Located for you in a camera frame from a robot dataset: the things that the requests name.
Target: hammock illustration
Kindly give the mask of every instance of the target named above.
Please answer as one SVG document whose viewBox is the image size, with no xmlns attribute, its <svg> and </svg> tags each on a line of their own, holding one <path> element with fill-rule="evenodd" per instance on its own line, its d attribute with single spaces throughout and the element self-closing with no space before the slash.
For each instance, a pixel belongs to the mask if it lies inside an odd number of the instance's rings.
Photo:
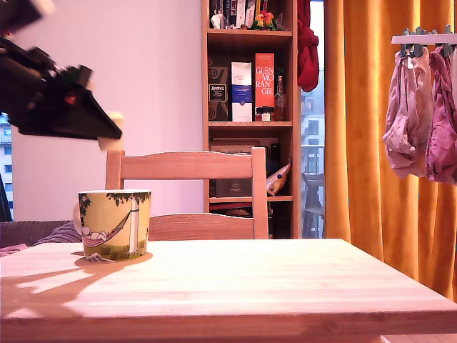
<svg viewBox="0 0 457 343">
<path fill-rule="evenodd" d="M 103 240 L 101 238 L 98 239 L 90 239 L 87 236 L 83 235 L 83 243 L 86 245 L 86 247 L 97 247 L 98 245 L 102 245 L 103 243 L 106 243 L 109 241 L 111 238 L 116 236 L 124 227 L 125 223 L 127 222 L 127 219 L 130 216 L 131 211 L 121 220 L 119 224 L 109 233 L 106 235 L 106 239 Z"/>
</svg>

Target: white wall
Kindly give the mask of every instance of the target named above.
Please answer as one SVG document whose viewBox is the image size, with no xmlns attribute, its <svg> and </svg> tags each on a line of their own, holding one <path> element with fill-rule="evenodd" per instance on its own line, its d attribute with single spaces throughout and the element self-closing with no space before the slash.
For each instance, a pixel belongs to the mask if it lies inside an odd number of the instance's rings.
<svg viewBox="0 0 457 343">
<path fill-rule="evenodd" d="M 16 36 L 59 66 L 93 69 L 94 96 L 125 116 L 126 154 L 202 149 L 200 0 L 54 0 Z M 13 132 L 15 220 L 70 219 L 79 191 L 103 189 L 95 141 Z M 153 190 L 152 214 L 201 212 L 201 182 L 126 182 Z"/>
</svg>

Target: red cloth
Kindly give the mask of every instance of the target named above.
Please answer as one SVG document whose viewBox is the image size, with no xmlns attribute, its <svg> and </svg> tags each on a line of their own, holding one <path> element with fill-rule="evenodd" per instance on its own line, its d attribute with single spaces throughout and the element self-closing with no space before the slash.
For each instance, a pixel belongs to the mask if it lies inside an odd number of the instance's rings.
<svg viewBox="0 0 457 343">
<path fill-rule="evenodd" d="M 298 85 L 304 91 L 312 91 L 319 81 L 319 38 L 309 28 L 310 1 L 298 0 Z"/>
</svg>

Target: orange curtain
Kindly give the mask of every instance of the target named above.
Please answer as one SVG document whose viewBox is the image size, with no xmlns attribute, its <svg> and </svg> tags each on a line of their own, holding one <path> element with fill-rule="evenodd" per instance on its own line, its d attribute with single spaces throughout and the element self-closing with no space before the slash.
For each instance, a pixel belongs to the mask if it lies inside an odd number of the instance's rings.
<svg viewBox="0 0 457 343">
<path fill-rule="evenodd" d="M 400 180 L 382 141 L 400 49 L 391 37 L 417 26 L 443 33 L 455 7 L 454 0 L 324 1 L 326 235 L 457 301 L 457 188 Z"/>
</svg>

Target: wooden table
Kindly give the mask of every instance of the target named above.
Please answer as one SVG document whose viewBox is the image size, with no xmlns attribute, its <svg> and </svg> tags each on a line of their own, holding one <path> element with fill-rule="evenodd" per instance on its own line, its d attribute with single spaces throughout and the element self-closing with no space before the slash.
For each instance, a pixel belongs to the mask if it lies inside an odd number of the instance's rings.
<svg viewBox="0 0 457 343">
<path fill-rule="evenodd" d="M 149 242 L 94 264 L 81 244 L 1 262 L 1 341 L 379 342 L 456 333 L 457 304 L 341 240 Z"/>
</svg>

